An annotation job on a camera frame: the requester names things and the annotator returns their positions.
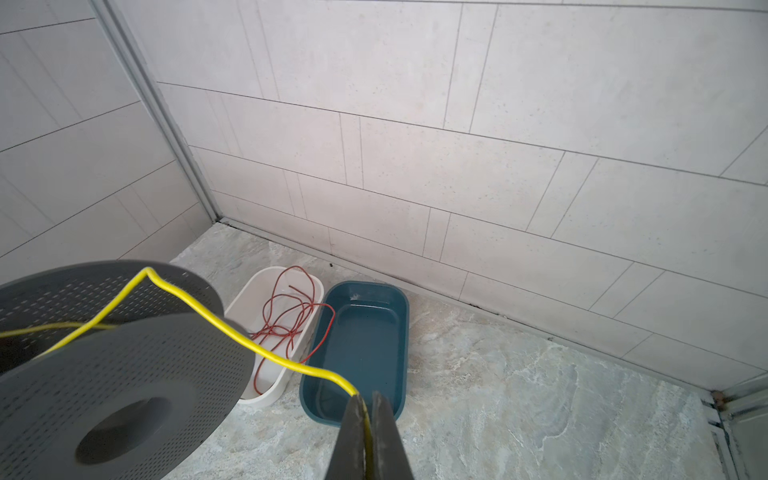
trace floor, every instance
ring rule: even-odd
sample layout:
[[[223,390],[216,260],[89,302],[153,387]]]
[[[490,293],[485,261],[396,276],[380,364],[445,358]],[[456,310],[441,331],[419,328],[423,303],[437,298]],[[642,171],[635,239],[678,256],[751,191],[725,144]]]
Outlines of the floor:
[[[220,223],[172,263],[210,281],[225,305],[265,266],[304,266],[326,290],[372,280]],[[397,424],[415,478],[723,478],[698,394],[406,294]],[[299,380],[271,407],[236,406],[166,478],[323,478],[338,430],[304,414]]]

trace tangled red wire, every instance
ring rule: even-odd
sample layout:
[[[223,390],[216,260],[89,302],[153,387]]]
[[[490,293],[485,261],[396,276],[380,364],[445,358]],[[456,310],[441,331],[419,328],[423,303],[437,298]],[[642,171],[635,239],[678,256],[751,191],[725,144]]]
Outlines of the tangled red wire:
[[[280,278],[287,272],[288,270],[292,269],[298,269],[301,270],[305,275],[306,278],[309,279],[310,284],[312,285],[312,296],[307,295],[306,293],[302,292],[301,290],[297,289],[293,285],[289,285],[288,287],[292,290],[295,290],[298,292],[299,295],[303,296],[304,298],[296,295],[290,295],[288,293],[278,293],[277,295],[275,292],[277,291],[277,285],[280,282]],[[333,320],[336,318],[336,311],[333,309],[332,306],[328,305],[327,303],[316,303],[315,302],[315,283],[312,281],[312,277],[304,270],[301,266],[294,265],[289,266],[282,272],[280,272],[280,275],[277,276],[277,280],[275,280],[275,286],[272,288],[272,295],[270,298],[264,303],[264,305],[261,307],[261,316],[264,319],[264,326],[259,330],[258,332],[251,333],[250,338],[261,345],[263,344],[264,340],[271,336],[277,336],[280,337],[280,341],[270,349],[271,352],[274,352],[277,347],[283,344],[283,342],[288,340],[288,343],[286,343],[286,353],[285,358],[289,358],[289,351],[293,348],[293,341],[296,336],[300,335],[301,332],[303,332],[302,327],[304,326],[304,323],[312,316],[312,313],[315,311],[315,307],[318,306],[326,306],[331,309],[331,312],[333,312],[333,315],[331,316],[331,321],[328,322],[328,328],[326,329],[326,334],[323,335],[323,339],[320,340],[320,343],[317,344],[317,346],[310,352],[309,355],[306,356],[304,360],[302,360],[300,363],[306,362],[314,353],[320,348],[320,346],[326,341],[326,338],[328,337],[328,332],[331,330],[331,325],[333,325]],[[281,296],[294,299],[298,303],[292,307],[290,307],[287,310],[284,310],[280,315],[278,315],[274,321],[272,321],[272,315],[274,313],[274,302],[276,298],[280,298]],[[269,306],[269,313],[266,312],[266,308]],[[293,326],[291,328],[287,328],[282,325],[278,325],[277,323],[280,321],[280,319],[285,315],[286,313],[295,310],[295,309],[301,309],[299,311],[299,315],[296,316],[296,321],[293,322]],[[256,387],[256,380],[259,377],[259,371],[261,370],[261,366],[264,364],[264,358],[262,357],[261,362],[259,362],[259,366],[256,368],[256,373],[253,375],[253,389],[256,390],[256,393],[261,395],[262,392],[259,391],[258,387]]]

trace blue tray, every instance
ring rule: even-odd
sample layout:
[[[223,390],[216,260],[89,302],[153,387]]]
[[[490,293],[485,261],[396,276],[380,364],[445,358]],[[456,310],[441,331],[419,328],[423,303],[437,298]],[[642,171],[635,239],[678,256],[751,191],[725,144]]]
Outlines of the blue tray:
[[[389,400],[397,419],[406,403],[408,299],[391,285],[341,282],[326,294],[325,303],[336,310],[336,319],[307,365],[349,380],[369,412],[372,394],[378,390]],[[323,307],[310,352],[323,339],[331,316],[331,310]],[[303,376],[299,398],[312,420],[339,426],[349,394],[328,380]]]

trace white wall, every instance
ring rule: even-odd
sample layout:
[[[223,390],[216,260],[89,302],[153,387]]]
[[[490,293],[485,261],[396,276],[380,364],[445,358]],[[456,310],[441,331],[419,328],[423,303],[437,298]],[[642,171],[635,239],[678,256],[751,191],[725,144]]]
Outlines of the white wall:
[[[227,216],[699,386],[768,369],[765,2],[118,3]]]
[[[0,3],[0,283],[209,225],[87,0]]]

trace yellow wire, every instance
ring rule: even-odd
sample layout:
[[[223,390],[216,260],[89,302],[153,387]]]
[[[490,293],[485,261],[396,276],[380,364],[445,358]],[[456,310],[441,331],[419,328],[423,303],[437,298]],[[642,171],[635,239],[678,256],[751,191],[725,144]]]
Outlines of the yellow wire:
[[[128,294],[134,288],[136,288],[136,286],[139,283],[141,283],[141,281],[144,280],[144,278],[149,278],[149,280],[152,283],[160,287],[162,290],[165,290],[171,295],[174,295],[179,299],[181,299],[184,303],[192,307],[192,310],[199,313],[200,316],[202,316],[204,319],[208,320],[211,324],[213,324],[216,328],[218,328],[219,330],[227,334],[227,336],[229,336],[232,340],[234,340],[235,342],[238,342],[240,345],[244,346],[245,348],[252,350],[255,353],[258,353],[265,359],[271,360],[280,366],[284,366],[287,369],[293,370],[294,372],[302,373],[303,375],[315,376],[321,379],[330,380],[331,382],[334,382],[335,384],[340,386],[342,389],[344,389],[344,391],[349,393],[350,396],[355,396],[359,394],[359,392],[352,385],[352,383],[349,383],[344,377],[342,377],[338,373],[334,373],[325,369],[318,369],[313,366],[303,365],[302,363],[292,362],[288,359],[284,359],[282,356],[279,356],[276,353],[270,352],[269,350],[265,349],[261,345],[258,345],[252,342],[249,338],[243,336],[240,332],[238,332],[231,326],[227,325],[219,317],[214,315],[209,309],[207,309],[202,303],[198,302],[189,293],[163,280],[159,275],[157,275],[157,272],[155,272],[154,269],[149,266],[141,269],[141,271],[137,273],[136,276],[133,277],[125,287],[123,287],[123,290],[121,290],[120,293],[118,293],[117,296],[113,298],[112,301],[106,307],[104,307],[101,310],[101,312],[99,312],[93,319],[80,325],[80,327],[76,329],[74,332],[70,333],[63,339],[59,340],[59,342],[57,342],[51,348],[45,350],[42,353],[42,355],[53,352],[56,349],[60,349],[62,346],[67,345],[72,340],[78,338],[80,335],[87,332],[89,329],[94,328],[100,321],[102,321],[109,314],[109,312],[114,310],[114,308],[118,306],[120,302],[125,300],[125,297],[128,296]]]
[[[85,325],[85,324],[83,322],[58,322],[58,323],[48,323],[47,325],[31,326],[27,329],[7,330],[5,332],[0,332],[0,339],[5,339],[10,336],[24,335],[25,333],[40,332],[41,330],[48,330],[48,329],[74,329],[82,325]],[[116,327],[117,325],[104,325],[104,324],[93,326],[93,328],[95,329],[102,329],[102,330],[109,330]]]

